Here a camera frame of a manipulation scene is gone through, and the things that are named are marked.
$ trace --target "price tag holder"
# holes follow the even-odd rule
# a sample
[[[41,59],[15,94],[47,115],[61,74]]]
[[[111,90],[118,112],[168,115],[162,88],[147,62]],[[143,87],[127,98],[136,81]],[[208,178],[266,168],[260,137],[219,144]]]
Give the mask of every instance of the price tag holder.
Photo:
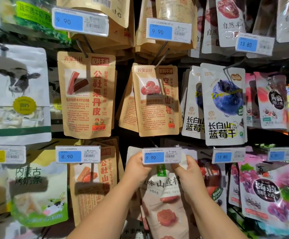
[[[235,51],[272,56],[275,38],[238,33]]]
[[[26,163],[26,147],[0,145],[0,163],[3,164]]]
[[[147,18],[147,39],[191,43],[192,24]]]
[[[180,163],[182,148],[144,148],[143,164]]]
[[[268,151],[268,161],[289,161],[289,147],[270,148]]]
[[[100,163],[100,146],[56,146],[57,163]]]
[[[109,19],[102,13],[53,7],[52,25],[56,30],[108,37]]]
[[[214,148],[212,163],[242,162],[246,148]]]

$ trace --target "person's right hand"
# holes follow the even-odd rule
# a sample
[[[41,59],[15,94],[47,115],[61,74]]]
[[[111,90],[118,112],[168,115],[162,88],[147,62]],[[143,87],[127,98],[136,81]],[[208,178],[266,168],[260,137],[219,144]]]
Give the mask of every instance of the person's right hand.
[[[184,190],[186,200],[191,203],[194,198],[200,196],[209,197],[204,184],[200,167],[197,165],[194,158],[186,155],[187,170],[181,167],[178,163],[171,164],[175,173],[180,177],[182,189]]]

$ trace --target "blueberry image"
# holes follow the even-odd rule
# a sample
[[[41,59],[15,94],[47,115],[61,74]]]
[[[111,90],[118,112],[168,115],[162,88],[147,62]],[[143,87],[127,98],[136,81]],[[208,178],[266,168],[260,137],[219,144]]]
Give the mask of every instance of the blueberry image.
[[[213,88],[215,106],[227,115],[243,115],[242,89],[228,80],[220,80]]]
[[[203,110],[203,96],[202,96],[202,84],[196,84],[195,101],[199,108]]]

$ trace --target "green leaf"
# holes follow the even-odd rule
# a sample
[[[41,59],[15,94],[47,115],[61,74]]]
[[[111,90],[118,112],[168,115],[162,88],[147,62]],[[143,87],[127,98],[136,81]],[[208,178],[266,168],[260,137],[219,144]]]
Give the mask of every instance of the green leaf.
[[[250,170],[254,170],[254,167],[250,166],[248,163],[242,165],[240,169],[241,172]]]
[[[280,189],[280,191],[281,191],[282,199],[285,200],[285,201],[289,201],[289,187],[286,187],[286,186],[282,187]]]

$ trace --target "forearm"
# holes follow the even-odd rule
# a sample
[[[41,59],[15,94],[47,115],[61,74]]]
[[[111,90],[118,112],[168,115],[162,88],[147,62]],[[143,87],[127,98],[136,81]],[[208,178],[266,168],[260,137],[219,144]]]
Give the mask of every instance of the forearm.
[[[203,239],[247,239],[209,196],[198,196],[192,209]]]
[[[132,181],[122,179],[67,239],[119,238],[135,187]]]

